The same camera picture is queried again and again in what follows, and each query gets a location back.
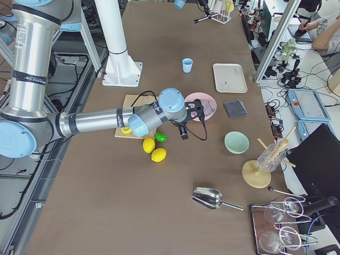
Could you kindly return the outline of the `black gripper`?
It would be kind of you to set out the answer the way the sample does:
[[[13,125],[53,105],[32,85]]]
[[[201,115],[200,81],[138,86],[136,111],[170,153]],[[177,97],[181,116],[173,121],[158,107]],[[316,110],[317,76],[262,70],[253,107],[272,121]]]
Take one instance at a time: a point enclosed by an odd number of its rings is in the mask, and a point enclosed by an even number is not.
[[[210,15],[210,9],[208,6],[208,0],[198,0],[198,3],[200,4],[200,6],[202,6],[204,8],[204,12],[206,15]]]
[[[185,115],[184,120],[171,120],[171,123],[178,127],[182,140],[188,139],[188,133],[186,130],[186,124],[188,121],[198,118],[199,121],[204,125],[204,107],[200,99],[194,101],[185,102]]]

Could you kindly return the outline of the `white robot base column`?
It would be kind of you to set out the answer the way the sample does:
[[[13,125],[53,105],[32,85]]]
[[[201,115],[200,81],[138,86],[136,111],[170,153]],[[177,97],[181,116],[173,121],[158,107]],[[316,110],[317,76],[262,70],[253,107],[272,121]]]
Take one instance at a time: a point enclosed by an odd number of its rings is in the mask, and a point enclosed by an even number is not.
[[[142,63],[128,53],[118,1],[98,0],[95,5],[109,53],[103,85],[136,88]]]

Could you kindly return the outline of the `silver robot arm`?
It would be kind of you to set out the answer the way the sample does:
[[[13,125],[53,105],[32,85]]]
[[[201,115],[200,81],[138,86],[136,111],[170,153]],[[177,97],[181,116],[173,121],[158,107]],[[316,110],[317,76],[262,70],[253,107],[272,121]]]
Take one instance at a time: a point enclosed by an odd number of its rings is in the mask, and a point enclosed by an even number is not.
[[[175,88],[164,89],[150,104],[91,113],[47,114],[43,110],[48,65],[56,30],[82,27],[79,1],[13,1],[16,29],[8,104],[1,109],[1,155],[21,158],[59,138],[84,132],[129,127],[142,137],[166,122],[184,131],[204,118],[201,101],[185,102]]]
[[[201,11],[204,12],[206,16],[210,16],[210,8],[209,8],[208,0],[197,0],[194,2],[199,4],[203,8],[203,10]],[[186,0],[175,0],[174,1],[174,6],[178,9],[182,9],[185,4],[186,4]]]

